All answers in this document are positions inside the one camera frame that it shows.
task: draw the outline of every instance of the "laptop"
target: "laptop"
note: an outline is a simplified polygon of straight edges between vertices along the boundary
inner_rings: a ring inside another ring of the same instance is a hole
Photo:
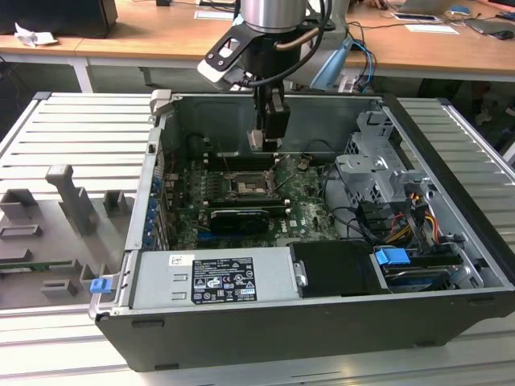
[[[507,22],[489,22],[486,20],[471,19],[466,23],[484,35],[493,35],[501,31],[511,31],[515,34],[515,24]]]
[[[400,14],[445,14],[456,0],[406,0],[397,10]]]

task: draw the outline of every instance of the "sticker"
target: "sticker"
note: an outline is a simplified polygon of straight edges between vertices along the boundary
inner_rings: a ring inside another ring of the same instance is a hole
[[[255,302],[258,299],[252,257],[192,259],[192,265],[192,302],[195,304]]]
[[[168,259],[168,265],[177,266],[177,265],[192,265],[195,260],[195,255],[170,255]]]
[[[30,268],[4,268],[0,269],[0,273],[21,273],[21,272],[32,272]]]

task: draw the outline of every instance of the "blue tab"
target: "blue tab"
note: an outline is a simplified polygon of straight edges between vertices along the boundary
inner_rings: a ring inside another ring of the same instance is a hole
[[[152,224],[150,221],[145,223],[145,227],[143,228],[145,232],[152,232],[152,229],[154,229],[154,224]]]
[[[376,252],[379,265],[383,264],[409,264],[411,263],[405,249],[402,248],[383,248]]]
[[[449,11],[453,14],[465,14],[470,15],[470,8],[467,6],[452,6]]]
[[[92,294],[110,294],[112,285],[112,278],[105,279],[100,277],[98,279],[93,279],[91,281],[91,286],[89,287],[89,292]]]
[[[143,244],[150,247],[154,243],[154,239],[151,236],[145,235],[143,237]]]
[[[159,202],[158,202],[158,200],[157,200],[157,199],[149,199],[149,200],[148,200],[148,207],[149,207],[150,209],[155,209],[155,208],[157,208],[157,207],[158,207],[158,204],[159,204]]]
[[[344,66],[348,53],[351,51],[353,40],[347,37],[340,48],[328,57],[322,68],[316,74],[315,78],[311,81],[310,87],[318,90],[328,90],[338,80],[338,75]]]
[[[150,210],[146,213],[146,218],[148,218],[148,219],[153,220],[153,219],[155,219],[155,216],[156,216],[156,214],[155,214],[155,210],[154,210],[154,209],[150,209]]]

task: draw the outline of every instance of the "metal workbench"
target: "metal workbench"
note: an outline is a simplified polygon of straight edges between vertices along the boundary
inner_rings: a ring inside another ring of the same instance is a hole
[[[148,95],[54,93],[32,101],[0,145],[0,194],[28,187],[37,199],[56,199],[44,175],[52,163],[66,162],[92,198],[110,187],[134,195],[151,127],[149,100]],[[513,248],[513,171],[498,166],[501,157],[451,106],[435,100],[401,102]],[[405,150],[416,165],[416,157]],[[0,311],[0,380],[52,386],[515,384],[515,314],[483,321],[444,347],[136,373],[86,310],[87,305]],[[245,341],[228,340],[231,344]]]

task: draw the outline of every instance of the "power supply label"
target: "power supply label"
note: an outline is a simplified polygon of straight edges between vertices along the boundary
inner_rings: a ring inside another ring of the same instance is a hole
[[[192,302],[212,304],[258,299],[252,257],[194,260]]]

